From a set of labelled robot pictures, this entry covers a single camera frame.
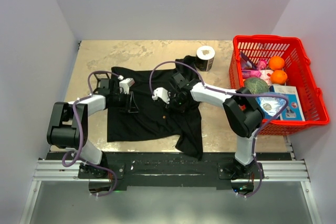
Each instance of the snack package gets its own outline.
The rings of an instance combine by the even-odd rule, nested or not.
[[[259,78],[261,76],[261,73],[258,70],[242,69],[241,73],[243,75],[243,79],[248,79],[248,78],[251,78],[251,77]]]
[[[272,116],[274,116],[286,104],[284,99],[274,97],[257,97],[257,102],[265,113],[265,119],[269,119]]]
[[[266,70],[267,69],[267,60],[266,59],[259,59],[257,62],[258,70]]]
[[[240,66],[241,69],[257,70],[257,65],[255,65],[243,52],[240,52]]]
[[[264,81],[266,81],[267,85],[272,85],[272,82],[271,82],[271,75],[273,73],[273,70],[261,70],[261,76],[260,78],[263,79]]]

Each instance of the white wall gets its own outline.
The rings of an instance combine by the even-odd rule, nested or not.
[[[289,0],[57,0],[78,39],[269,34]]]
[[[0,0],[0,223],[18,223],[76,40],[56,0]]]
[[[305,158],[324,223],[336,220],[336,3],[291,0],[273,33],[303,41],[317,85],[323,91],[331,123],[290,137],[297,157]]]

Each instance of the box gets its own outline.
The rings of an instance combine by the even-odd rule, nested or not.
[[[257,65],[255,65],[243,52],[240,52],[240,58],[241,69],[257,70]]]
[[[265,119],[270,119],[272,117],[269,114],[267,114],[265,111],[264,111],[264,114],[265,114]]]
[[[289,104],[284,111],[280,114],[280,119],[284,121],[304,121],[301,103],[299,100],[299,95],[296,87],[294,86],[282,86],[282,85],[272,85],[269,90],[271,92],[276,92],[284,94],[289,99]]]

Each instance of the pink package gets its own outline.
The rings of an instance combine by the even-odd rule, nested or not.
[[[247,70],[247,69],[242,69],[241,73],[243,75],[243,79],[248,79],[251,77],[257,77],[259,78],[261,76],[261,72],[258,70]]]
[[[267,70],[261,70],[261,79],[263,79],[264,81],[266,81],[266,83],[270,86],[272,85],[271,82],[271,75],[273,73],[273,70],[267,69]]]
[[[267,69],[267,60],[259,59],[257,62],[257,68],[259,71]]]

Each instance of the toilet paper roll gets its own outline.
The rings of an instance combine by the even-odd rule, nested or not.
[[[196,67],[200,71],[209,71],[214,63],[215,50],[210,46],[202,46],[196,52]]]

